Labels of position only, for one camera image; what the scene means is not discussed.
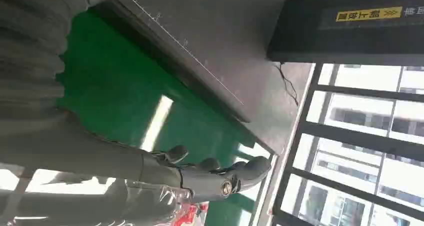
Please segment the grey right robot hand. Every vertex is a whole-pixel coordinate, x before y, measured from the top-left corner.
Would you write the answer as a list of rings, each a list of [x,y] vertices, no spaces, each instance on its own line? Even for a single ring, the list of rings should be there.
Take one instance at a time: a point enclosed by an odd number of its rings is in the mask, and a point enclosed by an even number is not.
[[[271,168],[263,156],[218,170],[176,166],[142,149],[94,137],[69,116],[41,121],[2,119],[0,130],[3,163],[183,188],[196,202],[250,189]]]

